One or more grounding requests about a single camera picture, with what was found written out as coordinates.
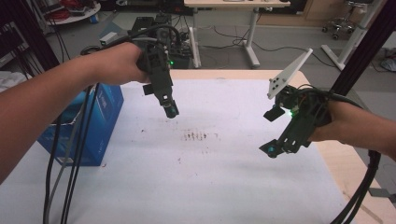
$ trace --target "black cord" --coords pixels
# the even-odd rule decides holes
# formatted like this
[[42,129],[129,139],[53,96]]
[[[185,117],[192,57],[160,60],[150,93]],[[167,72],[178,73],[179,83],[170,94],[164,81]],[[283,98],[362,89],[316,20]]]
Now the black cord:
[[178,16],[178,20],[176,22],[176,24],[174,25],[174,27],[176,27],[178,25],[178,23],[180,22],[181,16]]
[[377,151],[369,150],[370,163],[367,168],[367,172],[358,189],[356,190],[353,197],[350,199],[349,203],[346,205],[344,210],[338,215],[338,217],[332,222],[332,224],[342,223],[349,214],[349,217],[344,223],[350,223],[353,217],[358,213],[361,203],[370,188],[371,183],[375,178],[376,171],[378,169],[378,164],[381,159],[381,154]]
[[[219,32],[216,30],[216,28],[215,28],[215,32],[216,32],[218,35],[224,35],[224,36],[228,36],[228,37],[239,38],[239,39],[241,39],[241,40],[246,40],[246,39],[245,39],[245,36],[246,36],[246,34],[248,33],[248,30],[247,30],[247,32],[246,32],[242,37],[240,37],[240,36],[235,36],[235,35],[225,35],[225,34],[221,34],[221,33],[219,33]],[[264,50],[264,51],[270,51],[270,52],[271,52],[271,51],[278,51],[278,50],[281,50],[281,49],[298,49],[298,50],[306,51],[306,49],[295,48],[295,47],[282,47],[282,48],[278,48],[278,49],[265,49],[265,48],[263,48],[262,46],[258,45],[258,44],[257,44],[256,42],[254,42],[254,41],[252,41],[252,43],[255,44],[257,47],[259,47],[259,49],[262,49],[262,50]],[[212,46],[204,46],[204,47],[213,48],[213,49],[225,49],[225,48],[229,48],[229,47],[232,47],[232,46],[235,46],[235,44],[230,45],[230,46],[224,46],[224,47],[212,47]],[[325,64],[325,65],[327,65],[327,66],[329,66],[329,67],[336,67],[336,66],[334,66],[334,65],[332,65],[332,64],[328,64],[328,63],[323,62],[316,54],[312,53],[312,55],[313,55],[315,58],[317,58],[318,61],[320,61],[321,63],[323,63],[323,64]]]
[[232,45],[223,46],[223,47],[216,47],[216,46],[203,46],[203,47],[211,48],[211,49],[226,49],[226,48],[230,48],[230,47],[233,47],[233,46],[240,46],[239,44],[240,44],[242,41],[246,40],[246,39],[245,39],[245,36],[248,34],[248,30],[247,30],[247,31],[245,32],[245,34],[244,34],[242,37],[237,36],[237,35],[224,35],[224,34],[219,33],[218,30],[216,30],[216,26],[213,27],[213,30],[214,30],[218,35],[223,35],[223,36],[228,36],[228,37],[235,37],[235,40],[233,40],[233,44],[232,44]]
[[46,220],[46,214],[47,214],[47,207],[48,207],[49,199],[50,199],[50,174],[52,171],[53,161],[55,159],[55,152],[58,147],[58,140],[59,140],[59,135],[61,132],[61,123],[62,123],[62,114],[56,119],[55,134],[53,137],[52,148],[51,148],[51,151],[49,154],[49,164],[47,166],[47,174],[46,174],[46,194],[44,197],[43,224],[46,224],[45,220]]
[[373,68],[374,68],[374,70],[377,72],[377,73],[395,73],[394,71],[389,71],[389,70],[378,70],[377,68],[376,68],[376,66],[374,65],[374,63],[373,63],[373,61],[371,61],[371,65],[373,66]]
[[79,150],[76,151],[77,157],[75,155],[76,160],[75,160],[75,163],[73,163],[73,164],[76,165],[76,172],[75,172],[75,174],[73,176],[72,185],[71,185],[71,189],[70,189],[70,194],[69,194],[69,197],[68,197],[67,206],[66,206],[65,213],[64,213],[64,223],[67,223],[67,218],[68,218],[68,214],[69,214],[70,204],[71,204],[71,201],[72,201],[73,192],[74,192],[74,188],[75,188],[76,181],[77,181],[77,176],[78,176],[78,171],[79,171],[79,167],[80,167],[80,164],[81,164],[81,158],[82,158],[83,149],[85,147],[85,142],[87,140],[88,130],[90,128],[92,111],[93,111],[93,107],[95,105],[95,99],[96,99],[96,96],[97,96],[98,89],[99,89],[99,83],[96,84],[95,91],[94,91],[94,94],[93,94],[93,97],[92,97],[91,107],[90,107],[90,111],[89,111],[89,114],[88,114],[88,117],[87,117],[88,120],[87,120],[87,122],[85,124],[85,130],[84,130],[84,133],[82,135],[83,137],[82,137],[81,144],[79,145]]
[[[43,1],[43,2],[45,4],[45,7],[49,7],[47,1]],[[56,20],[55,19],[49,19],[49,23],[50,23],[50,25],[52,25],[54,27],[53,28],[54,31],[55,31],[54,33],[56,34],[56,37],[57,37],[58,42],[59,42],[59,45],[61,47],[62,62],[64,63],[64,53],[66,53],[67,59],[70,60],[69,52],[68,52],[67,47],[66,47],[66,45],[64,43],[64,39],[62,38],[61,33],[58,31],[58,26],[56,26]]]
[[184,19],[184,22],[186,22],[186,26],[187,26],[187,28],[189,28],[189,24],[187,23],[186,17],[185,17],[185,16],[183,16],[183,19]]
[[[90,97],[90,91],[91,91],[91,87],[86,89],[84,102],[88,102],[88,99]],[[69,198],[71,197],[70,189],[72,188],[72,180],[73,180],[73,176],[75,174],[75,169],[76,169],[76,165],[77,165],[76,161],[77,161],[78,151],[79,151],[80,145],[81,145],[80,141],[81,141],[82,130],[83,130],[83,127],[84,127],[86,109],[87,109],[87,104],[83,104],[82,105],[82,110],[81,110],[82,119],[81,119],[81,123],[80,123],[79,130],[78,130],[79,135],[78,135],[78,140],[77,140],[77,143],[75,145],[75,150],[74,150],[75,151],[75,155],[74,155],[74,158],[73,158],[73,164],[72,164],[72,168],[71,168],[71,171],[70,171],[69,181],[68,181],[68,184],[67,184],[66,195],[64,197],[64,209],[62,211],[61,224],[65,223],[64,220],[66,219],[65,216],[66,216],[66,213],[67,213],[66,209],[67,209],[68,204],[69,204]]]

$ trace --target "black pole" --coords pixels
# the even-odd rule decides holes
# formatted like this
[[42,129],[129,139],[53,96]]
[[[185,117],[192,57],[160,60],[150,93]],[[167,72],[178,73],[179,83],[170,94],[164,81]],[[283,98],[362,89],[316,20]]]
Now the black pole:
[[332,90],[340,95],[347,93],[358,81],[370,61],[388,40],[396,27],[396,1],[388,0],[359,43]]
[[26,0],[0,0],[2,20],[13,21],[23,35],[29,48],[37,57],[44,70],[59,65],[50,44],[40,29],[37,18]]

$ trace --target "table surface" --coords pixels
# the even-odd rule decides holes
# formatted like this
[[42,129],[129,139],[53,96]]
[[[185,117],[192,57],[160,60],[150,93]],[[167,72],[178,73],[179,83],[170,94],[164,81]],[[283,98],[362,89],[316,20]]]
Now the table surface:
[[[227,78],[227,79],[269,79],[275,77],[277,70],[173,70],[172,78]],[[298,72],[291,80],[290,85],[301,86],[309,83],[304,74]],[[366,166],[356,150],[348,145],[340,144],[338,141],[324,141],[314,143],[325,160],[335,183],[342,191],[346,202],[355,193],[361,183]],[[374,180],[371,188],[380,188]],[[389,199],[372,197],[369,193],[364,198],[361,209],[355,216],[358,224],[372,223],[394,223],[396,210]]]
[[[278,73],[172,70],[180,110],[175,119],[167,119],[155,97],[143,95],[140,84],[122,86],[125,102],[104,163],[80,169],[69,220],[329,223],[361,182],[365,166],[352,147],[336,142],[311,144],[276,159],[257,149],[258,143],[278,138],[288,122],[283,118],[271,123],[262,117],[271,103],[260,89],[267,89],[266,80]],[[305,83],[299,72],[290,84]],[[48,157],[35,144],[0,186],[0,217],[5,223],[23,223],[24,217],[40,220],[42,206],[37,202],[43,201]],[[58,195],[63,195],[66,180]],[[55,197],[54,216],[60,215],[61,204],[62,196]],[[288,210],[287,216],[282,216],[282,209]],[[356,221],[394,223],[394,214],[389,200],[367,195]]]
[[278,0],[245,0],[242,2],[225,2],[223,0],[184,0],[186,7],[288,7],[290,2]]

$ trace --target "wire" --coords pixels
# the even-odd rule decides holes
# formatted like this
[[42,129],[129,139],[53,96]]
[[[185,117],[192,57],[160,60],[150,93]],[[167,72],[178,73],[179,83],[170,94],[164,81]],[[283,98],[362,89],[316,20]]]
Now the wire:
[[68,163],[68,159],[69,159],[69,156],[70,156],[71,148],[72,148],[73,143],[74,143],[74,139],[75,139],[75,136],[76,136],[76,133],[77,133],[77,129],[78,129],[78,127],[80,125],[80,122],[81,122],[81,117],[82,117],[81,116],[81,113],[82,113],[81,109],[80,109],[80,111],[77,114],[76,120],[74,121],[75,125],[74,125],[73,130],[72,130],[72,132],[70,134],[70,138],[69,138],[69,141],[67,142],[66,150],[64,152],[64,161],[62,162],[61,170],[59,171],[58,177],[56,178],[56,181],[55,181],[55,184],[52,187],[52,191],[51,191],[50,196],[49,196],[47,207],[45,208],[45,218],[44,218],[44,220],[45,220],[44,223],[45,224],[49,224],[50,223],[50,208],[51,208],[51,205],[52,205],[53,197],[55,195],[55,191],[58,188],[59,181],[61,180],[61,177],[62,177],[62,174],[64,172],[64,169],[66,168],[66,165]]
[[93,97],[92,97],[91,107],[90,107],[89,115],[87,117],[87,123],[85,125],[85,130],[84,130],[84,133],[83,133],[83,136],[82,136],[81,144],[79,145],[78,150],[76,150],[76,155],[75,155],[75,160],[73,162],[73,167],[76,166],[77,168],[76,168],[76,172],[74,173],[73,179],[71,179],[71,178],[69,179],[69,181],[70,180],[72,181],[72,184],[71,184],[70,190],[68,191],[69,192],[69,197],[67,198],[66,208],[64,208],[64,212],[63,212],[64,216],[62,216],[62,219],[64,220],[64,224],[67,223],[67,218],[68,218],[68,213],[69,213],[69,209],[70,209],[70,204],[71,204],[74,188],[75,188],[76,181],[77,181],[79,167],[80,167],[80,164],[81,164],[82,153],[83,153],[83,149],[85,147],[85,142],[87,140],[88,130],[90,128],[92,111],[93,111],[93,107],[95,105],[95,100],[94,99],[96,99],[98,89],[99,89],[99,83],[96,84],[95,91],[94,91],[94,94],[93,94]]
[[381,154],[377,151],[369,150],[370,163],[367,168],[367,172],[361,181],[355,194],[350,199],[349,203],[346,205],[344,210],[334,219],[332,224],[342,223],[346,219],[345,223],[350,223],[353,217],[358,213],[361,203],[367,193],[368,188],[370,188],[371,183],[375,178],[376,170],[378,169],[378,164],[381,159]]
[[[86,95],[85,95],[84,102],[88,102],[88,99],[90,97],[90,91],[91,91],[91,87],[88,87],[86,89]],[[71,198],[72,198],[72,195],[73,195],[73,189],[74,189],[74,186],[76,184],[77,175],[75,173],[75,170],[76,170],[77,166],[79,167],[78,156],[79,156],[79,153],[80,153],[80,151],[82,151],[83,146],[84,146],[84,143],[81,143],[81,136],[82,136],[82,133],[83,133],[83,128],[85,127],[86,129],[88,129],[88,126],[89,126],[89,124],[84,124],[84,120],[85,120],[85,117],[86,117],[86,110],[87,110],[87,104],[83,104],[82,105],[82,113],[81,113],[82,122],[81,122],[81,124],[79,126],[79,131],[78,131],[79,135],[78,135],[78,140],[77,140],[76,147],[75,147],[75,155],[74,155],[74,159],[73,159],[72,168],[71,168],[71,171],[70,171],[69,181],[68,181],[68,184],[67,184],[66,195],[64,197],[64,209],[62,211],[61,224],[67,223],[68,210],[70,208]]]
[[[45,7],[48,7],[49,5],[48,5],[48,3],[47,3],[47,1],[43,1],[44,2],[44,4],[45,4]],[[54,33],[56,34],[56,37],[57,37],[57,39],[58,39],[58,42],[59,42],[59,46],[61,47],[61,53],[62,53],[62,62],[64,63],[64,54],[66,53],[66,55],[67,55],[67,59],[68,60],[70,60],[70,55],[69,55],[69,52],[68,52],[68,50],[67,50],[67,47],[66,47],[66,45],[65,45],[65,43],[64,43],[64,39],[62,38],[62,35],[61,35],[61,33],[58,31],[58,27],[56,26],[56,19],[60,19],[60,21],[63,21],[63,20],[65,20],[65,19],[67,19],[67,18],[65,18],[66,17],[66,13],[65,12],[62,12],[63,10],[60,10],[61,12],[59,12],[59,13],[63,13],[63,15],[58,15],[58,18],[55,18],[55,17],[47,17],[46,18],[46,20],[47,21],[49,21],[49,24],[50,25],[52,25],[53,27],[54,27]]]
[[47,167],[47,174],[46,174],[46,194],[44,197],[44,213],[43,213],[43,223],[45,223],[46,220],[46,211],[48,208],[48,204],[49,204],[49,199],[50,199],[50,174],[52,171],[52,165],[53,165],[53,161],[55,158],[55,151],[56,148],[58,146],[58,139],[59,139],[59,135],[61,132],[61,120],[62,120],[62,115],[60,115],[57,119],[56,119],[56,128],[55,128],[55,134],[53,137],[53,142],[52,142],[52,148],[49,154],[49,164]]
[[373,61],[371,61],[371,65],[373,66],[373,68],[374,68],[374,70],[376,71],[376,72],[378,72],[378,73],[395,73],[394,71],[389,71],[389,70],[378,70],[377,68],[376,68],[376,66],[374,65],[374,63],[373,63]]
[[[215,32],[216,32],[218,35],[224,35],[224,36],[228,36],[228,37],[236,37],[236,38],[239,38],[241,41],[242,41],[242,40],[246,40],[246,39],[245,39],[245,36],[247,35],[248,31],[249,31],[249,30],[247,30],[247,32],[246,32],[242,37],[240,37],[240,36],[237,36],[237,35],[225,35],[225,34],[221,34],[220,32],[218,32],[218,31],[216,30],[216,27],[215,27]],[[264,50],[264,51],[269,51],[269,52],[271,52],[271,51],[278,51],[278,50],[281,50],[281,49],[298,49],[298,50],[306,51],[306,49],[295,48],[295,47],[282,47],[282,48],[278,48],[278,49],[265,49],[265,48],[263,48],[262,46],[260,46],[259,44],[257,44],[257,43],[254,42],[254,41],[252,41],[252,43],[255,44],[257,47],[259,47],[259,49],[262,49],[262,50]],[[233,46],[235,46],[235,44],[232,44],[232,45],[229,45],[229,46],[224,46],[224,47],[212,47],[212,46],[204,46],[204,47],[213,48],[213,49],[225,49],[225,48],[233,47]],[[329,66],[329,67],[334,67],[334,68],[336,67],[335,65],[332,65],[332,64],[328,64],[328,63],[323,62],[316,54],[312,53],[312,55],[313,55],[315,58],[317,58],[318,61],[320,61],[321,63],[323,63],[323,64],[325,64],[325,65],[327,65],[327,66]]]

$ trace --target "gray floor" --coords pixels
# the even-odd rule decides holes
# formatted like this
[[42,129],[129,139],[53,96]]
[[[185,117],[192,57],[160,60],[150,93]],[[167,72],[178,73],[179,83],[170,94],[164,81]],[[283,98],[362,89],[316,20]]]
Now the gray floor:
[[[90,24],[88,20],[65,24],[58,27],[68,54],[71,58],[79,55],[79,52],[87,46],[99,45],[99,38],[108,32],[126,34],[124,29],[132,28],[136,16],[152,16],[155,14],[124,14],[112,12],[100,12],[100,22]],[[186,17],[187,23],[192,25],[191,18]],[[186,31],[184,19],[179,22],[178,28]],[[224,35],[242,36],[247,27],[202,27],[199,29],[199,42],[203,69],[250,69],[245,51],[238,46],[224,49],[211,47],[228,46],[233,43],[234,37]],[[60,61],[67,60],[61,52],[60,42],[56,35],[49,34],[48,41],[52,45]],[[335,53],[341,52],[347,40],[332,40],[330,34],[321,32],[320,27],[273,27],[258,26],[254,36],[253,48],[261,63],[258,69],[283,69],[301,53],[301,49],[311,48],[315,56],[310,56],[303,65],[301,71],[309,82],[317,87],[330,88],[338,78],[340,71],[334,67],[332,61],[320,48],[328,45]],[[355,99],[365,105],[370,111],[388,119],[396,120],[396,74],[384,71],[379,63],[384,59],[385,51],[378,52],[373,63],[367,67],[361,78],[353,88]],[[367,150],[356,149],[364,162],[367,163]],[[388,157],[383,157],[376,180],[383,189],[389,193],[396,193],[396,162]]]

